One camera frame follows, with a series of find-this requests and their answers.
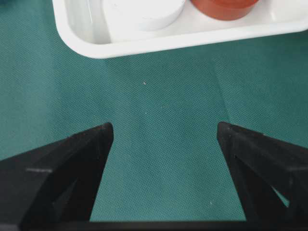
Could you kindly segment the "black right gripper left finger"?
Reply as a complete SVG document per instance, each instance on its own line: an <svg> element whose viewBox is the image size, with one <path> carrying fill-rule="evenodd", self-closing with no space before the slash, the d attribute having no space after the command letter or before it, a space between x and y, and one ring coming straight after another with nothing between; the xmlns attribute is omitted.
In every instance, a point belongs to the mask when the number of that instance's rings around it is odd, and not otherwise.
<svg viewBox="0 0 308 231"><path fill-rule="evenodd" d="M1 160L1 230L89 221L113 139L105 123Z"/></svg>

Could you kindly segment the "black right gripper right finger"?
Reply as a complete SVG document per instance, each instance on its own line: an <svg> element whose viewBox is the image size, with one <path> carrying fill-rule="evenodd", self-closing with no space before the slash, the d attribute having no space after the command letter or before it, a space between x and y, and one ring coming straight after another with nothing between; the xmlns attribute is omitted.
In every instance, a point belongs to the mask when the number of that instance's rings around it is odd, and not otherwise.
<svg viewBox="0 0 308 231"><path fill-rule="evenodd" d="M308 150L219 122L217 140L247 221L308 222Z"/></svg>

